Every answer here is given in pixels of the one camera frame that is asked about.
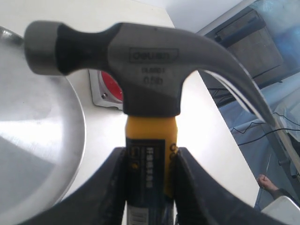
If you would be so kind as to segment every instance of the hammer head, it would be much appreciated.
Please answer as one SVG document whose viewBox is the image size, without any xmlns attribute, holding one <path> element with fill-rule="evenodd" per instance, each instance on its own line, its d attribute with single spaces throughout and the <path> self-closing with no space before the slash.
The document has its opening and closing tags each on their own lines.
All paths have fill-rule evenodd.
<svg viewBox="0 0 300 225">
<path fill-rule="evenodd" d="M 245 68 L 222 46 L 194 33 L 119 23 L 92 34 L 62 23 L 34 22 L 24 38 L 26 59 L 38 74 L 67 75 L 82 68 L 111 74 L 123 90 L 128 115 L 180 114 L 183 82 L 199 69 L 219 80 L 247 111 L 275 123 Z"/>
</svg>

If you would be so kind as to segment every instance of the red button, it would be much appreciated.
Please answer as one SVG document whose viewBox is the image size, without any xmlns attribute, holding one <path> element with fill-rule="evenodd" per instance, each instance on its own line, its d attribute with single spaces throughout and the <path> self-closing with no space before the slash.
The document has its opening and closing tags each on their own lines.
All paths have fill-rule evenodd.
<svg viewBox="0 0 300 225">
<path fill-rule="evenodd" d="M 118 100 L 123 101 L 122 89 L 119 87 L 118 83 L 104 71 L 101 71 L 101 75 L 105 86 L 111 94 Z"/>
</svg>

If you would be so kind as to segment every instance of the human hand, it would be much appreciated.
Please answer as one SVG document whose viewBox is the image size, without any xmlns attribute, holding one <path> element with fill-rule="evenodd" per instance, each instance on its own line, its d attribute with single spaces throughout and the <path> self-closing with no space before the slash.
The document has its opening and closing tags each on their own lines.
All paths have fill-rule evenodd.
<svg viewBox="0 0 300 225">
<path fill-rule="evenodd" d="M 263 189 L 265 189 L 266 191 L 268 192 L 271 192 L 271 191 L 276 191 L 278 190 L 279 188 L 276 187 L 272 181 L 270 181 L 269 178 L 267 178 L 265 175 L 263 174 L 260 174 L 258 176 L 258 179 L 257 179 L 257 183 L 260 187 L 262 187 Z"/>
</svg>

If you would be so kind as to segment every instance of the stainless steel bowl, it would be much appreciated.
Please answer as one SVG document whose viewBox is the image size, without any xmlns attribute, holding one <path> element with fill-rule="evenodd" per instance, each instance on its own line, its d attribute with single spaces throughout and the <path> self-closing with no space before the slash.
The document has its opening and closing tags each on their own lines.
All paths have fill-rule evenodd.
<svg viewBox="0 0 300 225">
<path fill-rule="evenodd" d="M 22 37 L 0 27 L 0 224 L 16 224 L 59 201 L 84 146 L 84 115 L 71 84 L 33 74 Z"/>
</svg>

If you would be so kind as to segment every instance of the brand logo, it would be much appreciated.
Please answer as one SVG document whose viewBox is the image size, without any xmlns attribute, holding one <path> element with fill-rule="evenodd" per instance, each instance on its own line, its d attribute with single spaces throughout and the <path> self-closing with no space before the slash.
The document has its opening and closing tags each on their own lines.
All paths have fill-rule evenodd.
<svg viewBox="0 0 300 225">
<path fill-rule="evenodd" d="M 173 48 L 131 48 L 132 63 L 170 63 L 178 57 L 178 49 Z"/>
</svg>

